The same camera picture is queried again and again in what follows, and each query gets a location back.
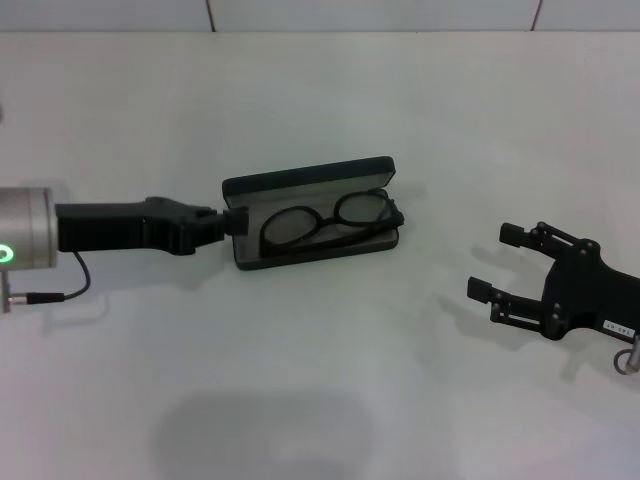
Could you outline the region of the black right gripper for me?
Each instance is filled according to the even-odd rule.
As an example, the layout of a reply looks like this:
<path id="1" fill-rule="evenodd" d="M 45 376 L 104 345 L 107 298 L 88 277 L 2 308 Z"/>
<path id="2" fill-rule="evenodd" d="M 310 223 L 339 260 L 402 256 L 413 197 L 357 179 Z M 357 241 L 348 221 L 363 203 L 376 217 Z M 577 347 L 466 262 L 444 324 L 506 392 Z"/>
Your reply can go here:
<path id="1" fill-rule="evenodd" d="M 639 333 L 639 279 L 609 267 L 600 245 L 545 222 L 525 230 L 503 223 L 499 241 L 555 260 L 542 300 L 510 294 L 470 277 L 467 296 L 490 306 L 490 320 L 560 340 L 569 331 L 591 329 L 627 343 Z"/>

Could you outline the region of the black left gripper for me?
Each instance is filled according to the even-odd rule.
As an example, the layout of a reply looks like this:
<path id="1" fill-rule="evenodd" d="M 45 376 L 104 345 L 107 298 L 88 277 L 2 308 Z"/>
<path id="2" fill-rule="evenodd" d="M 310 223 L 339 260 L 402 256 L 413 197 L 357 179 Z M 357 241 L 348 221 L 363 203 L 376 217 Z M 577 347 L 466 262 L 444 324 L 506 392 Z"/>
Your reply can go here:
<path id="1" fill-rule="evenodd" d="M 149 249 L 191 255 L 226 237 L 246 235 L 249 225 L 246 208 L 218 211 L 163 197 L 136 203 L 58 204 L 55 213 L 61 252 Z"/>

